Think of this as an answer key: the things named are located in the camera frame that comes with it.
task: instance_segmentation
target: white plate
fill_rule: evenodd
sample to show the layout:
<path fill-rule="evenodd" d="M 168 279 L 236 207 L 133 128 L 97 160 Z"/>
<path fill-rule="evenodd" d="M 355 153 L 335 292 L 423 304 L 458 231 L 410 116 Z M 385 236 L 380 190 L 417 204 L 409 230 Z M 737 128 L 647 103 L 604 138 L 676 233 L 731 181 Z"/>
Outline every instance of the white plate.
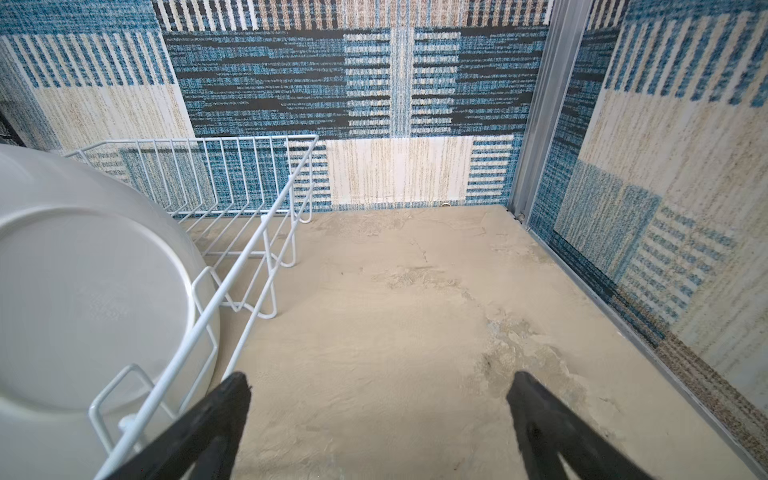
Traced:
<path fill-rule="evenodd" d="M 163 372 L 194 322 L 190 279 L 203 268 L 185 232 L 135 190 L 69 159 L 0 147 L 1 477 L 98 470 L 91 401 L 129 363 L 154 379 Z M 211 325 L 218 335 L 217 317 Z M 203 336 L 166 397 L 171 408 L 210 351 Z M 114 439 L 145 393 L 129 376 L 109 396 Z M 149 436 L 169 422 L 157 413 Z"/>

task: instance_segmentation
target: dish rack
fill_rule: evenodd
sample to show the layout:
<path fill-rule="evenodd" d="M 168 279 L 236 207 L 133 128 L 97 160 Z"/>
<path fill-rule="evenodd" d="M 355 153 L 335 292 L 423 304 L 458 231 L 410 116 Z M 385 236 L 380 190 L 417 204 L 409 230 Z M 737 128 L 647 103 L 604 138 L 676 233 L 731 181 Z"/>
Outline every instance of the dish rack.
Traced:
<path fill-rule="evenodd" d="M 208 323 L 220 306 L 235 312 L 243 309 L 250 311 L 250 318 L 222 379 L 233 372 L 256 318 L 270 319 L 277 315 L 276 272 L 281 266 L 290 268 L 296 264 L 296 227 L 299 223 L 312 220 L 312 156 L 318 140 L 314 134 L 132 138 L 101 141 L 64 155 L 101 170 L 149 197 L 177 219 L 182 227 L 186 227 L 190 238 L 205 257 L 213 257 L 190 286 L 197 306 L 194 313 L 197 320 L 157 383 L 153 383 L 141 367 L 130 364 L 92 402 L 88 417 L 108 454 L 95 478 L 110 475 L 132 449 L 141 450 L 144 428 L 159 407 L 176 419 L 189 406 L 194 391 L 217 355 L 217 340 Z M 270 237 L 270 221 L 279 216 L 283 219 Z M 247 220 L 238 229 L 236 220 L 241 217 Z M 255 231 L 247 233 L 257 217 L 259 222 Z M 288 231 L 283 234 L 281 232 L 286 225 L 289 225 Z M 230 236 L 234 235 L 229 243 L 223 241 L 227 232 Z M 279 238 L 284 242 L 277 252 L 275 242 Z M 245 247 L 235 250 L 235 245 L 245 239 Z M 289 247 L 291 261 L 286 262 L 283 259 Z M 227 258 L 235 259 L 228 268 L 229 262 L 224 262 Z M 230 289 L 243 274 L 250 258 L 260 258 L 261 261 L 245 294 L 238 300 L 230 295 Z M 253 303 L 250 299 L 258 291 L 257 277 L 265 265 L 266 281 Z M 206 277 L 211 277 L 217 288 L 210 300 L 204 302 L 197 295 L 197 287 Z M 270 296 L 272 311 L 263 313 L 261 308 L 267 295 Z M 204 333 L 209 336 L 212 352 L 179 410 L 174 412 L 163 398 Z M 100 408 L 109 394 L 132 372 L 150 391 L 138 412 L 121 420 L 123 435 L 115 444 L 107 432 Z"/>

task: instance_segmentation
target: vertical metal pole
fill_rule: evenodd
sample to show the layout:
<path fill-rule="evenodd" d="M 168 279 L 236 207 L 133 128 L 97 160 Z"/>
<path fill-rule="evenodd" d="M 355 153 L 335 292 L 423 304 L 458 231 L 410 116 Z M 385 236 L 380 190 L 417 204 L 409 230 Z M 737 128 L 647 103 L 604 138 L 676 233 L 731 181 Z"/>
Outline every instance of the vertical metal pole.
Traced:
<path fill-rule="evenodd" d="M 558 125 L 591 3 L 591 0 L 557 0 L 554 3 L 512 195 L 507 205 L 515 218 L 526 226 Z"/>

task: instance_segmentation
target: metal wire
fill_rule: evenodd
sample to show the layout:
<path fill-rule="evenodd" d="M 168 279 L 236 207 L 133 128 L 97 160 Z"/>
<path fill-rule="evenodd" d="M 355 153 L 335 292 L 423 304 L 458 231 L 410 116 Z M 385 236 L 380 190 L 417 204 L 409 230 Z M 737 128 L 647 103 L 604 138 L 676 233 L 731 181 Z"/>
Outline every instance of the metal wire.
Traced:
<path fill-rule="evenodd" d="M 190 320 L 194 326 L 182 340 L 157 383 L 152 384 L 139 366 L 130 364 L 92 402 L 89 418 L 108 454 L 95 478 L 106 477 L 123 463 L 158 406 L 163 406 L 171 418 L 180 415 L 189 406 L 200 380 L 216 357 L 218 344 L 208 323 L 219 306 L 229 307 L 235 312 L 242 309 L 251 312 L 222 379 L 233 372 L 256 318 L 269 319 L 277 315 L 275 275 L 281 266 L 290 268 L 296 264 L 296 227 L 299 223 L 312 220 L 312 152 L 318 139 L 317 135 L 131 138 L 102 141 L 65 155 L 76 157 L 146 195 L 185 227 L 204 256 L 213 257 L 208 260 L 209 266 L 191 284 L 196 309 L 191 309 L 190 315 L 195 318 Z M 186 147 L 181 154 L 177 152 L 179 145 Z M 302 189 L 303 198 L 296 198 L 294 184 L 297 179 L 309 184 L 308 188 Z M 303 218 L 307 209 L 309 216 Z M 278 214 L 282 214 L 283 219 L 270 237 L 268 225 Z M 219 245 L 230 228 L 237 228 L 236 220 L 241 217 L 246 217 L 247 221 L 239 230 L 232 230 L 236 231 L 233 239 L 226 246 Z M 250 232 L 249 227 L 257 217 L 260 221 Z M 275 253 L 275 242 L 286 225 L 289 227 L 285 240 L 280 251 Z M 248 239 L 246 246 L 242 250 L 233 250 L 245 238 Z M 283 258 L 289 247 L 291 261 L 288 263 Z M 228 257 L 235 258 L 235 261 L 226 268 L 223 260 Z M 251 275 L 245 293 L 234 299 L 230 289 L 240 278 L 250 258 L 261 260 Z M 265 266 L 266 279 L 259 291 L 257 277 Z M 208 276 L 217 288 L 211 299 L 204 303 L 197 290 Z M 272 311 L 263 313 L 261 307 L 267 295 L 270 296 Z M 250 301 L 252 296 L 257 298 L 255 302 Z M 208 331 L 210 337 L 211 354 L 178 412 L 172 412 L 165 405 L 164 397 L 204 331 Z M 130 415 L 130 422 L 126 422 L 128 427 L 113 444 L 100 407 L 129 372 L 137 373 L 150 392 L 138 412 Z"/>

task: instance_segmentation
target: patterned wall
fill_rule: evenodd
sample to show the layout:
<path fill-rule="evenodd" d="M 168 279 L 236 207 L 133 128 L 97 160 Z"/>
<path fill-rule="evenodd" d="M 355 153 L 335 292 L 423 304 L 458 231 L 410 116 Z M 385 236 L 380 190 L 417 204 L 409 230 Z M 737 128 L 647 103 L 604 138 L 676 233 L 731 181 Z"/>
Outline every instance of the patterned wall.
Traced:
<path fill-rule="evenodd" d="M 320 209 L 506 204 L 548 0 L 0 0 L 31 147 L 317 133 Z"/>
<path fill-rule="evenodd" d="M 768 469 L 768 2 L 595 0 L 531 228 Z"/>

